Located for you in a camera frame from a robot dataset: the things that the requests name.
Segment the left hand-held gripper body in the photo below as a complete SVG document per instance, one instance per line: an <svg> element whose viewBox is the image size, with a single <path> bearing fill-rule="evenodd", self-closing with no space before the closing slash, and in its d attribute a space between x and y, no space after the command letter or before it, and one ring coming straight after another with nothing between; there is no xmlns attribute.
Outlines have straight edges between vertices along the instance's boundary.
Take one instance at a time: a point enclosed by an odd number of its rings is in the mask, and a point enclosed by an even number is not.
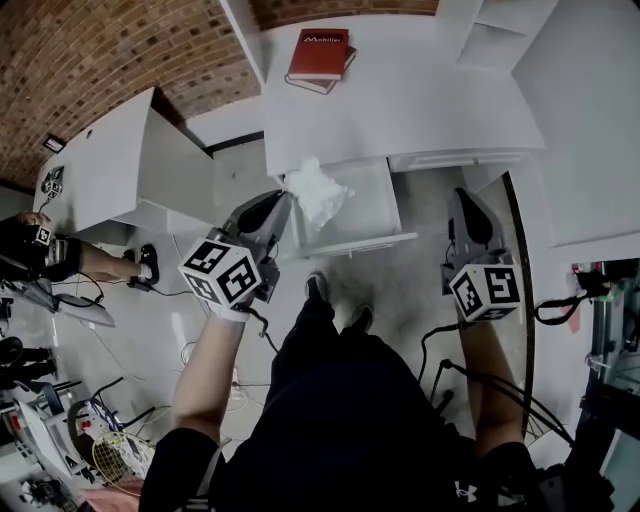
<svg viewBox="0 0 640 512"><path fill-rule="evenodd" d="M270 301L280 278L271 252L292 208L279 192L260 194L237 207L220 227L198 239L178 267L193 294L220 318L247 318L251 299Z"/></svg>

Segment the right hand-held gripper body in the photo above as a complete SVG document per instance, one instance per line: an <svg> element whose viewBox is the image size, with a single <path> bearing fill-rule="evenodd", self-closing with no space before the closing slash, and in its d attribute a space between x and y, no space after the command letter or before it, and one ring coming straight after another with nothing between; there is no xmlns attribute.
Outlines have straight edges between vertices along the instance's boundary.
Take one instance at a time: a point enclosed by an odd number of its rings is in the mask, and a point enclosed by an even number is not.
<svg viewBox="0 0 640 512"><path fill-rule="evenodd" d="M522 303L521 270L502 224L475 194L458 187L448 203L449 248L441 265L443 293L466 323L493 321Z"/></svg>

